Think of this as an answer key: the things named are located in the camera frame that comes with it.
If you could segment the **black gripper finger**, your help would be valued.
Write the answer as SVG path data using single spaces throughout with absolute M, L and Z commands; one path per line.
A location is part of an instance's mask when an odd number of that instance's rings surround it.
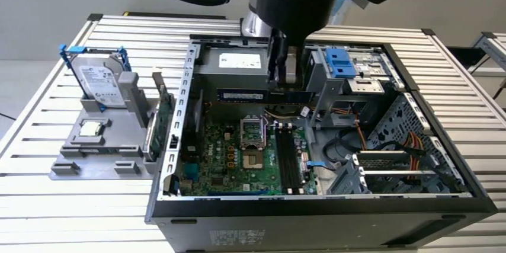
M 268 86 L 299 90 L 303 87 L 304 39 L 287 36 L 272 29 L 268 42 Z

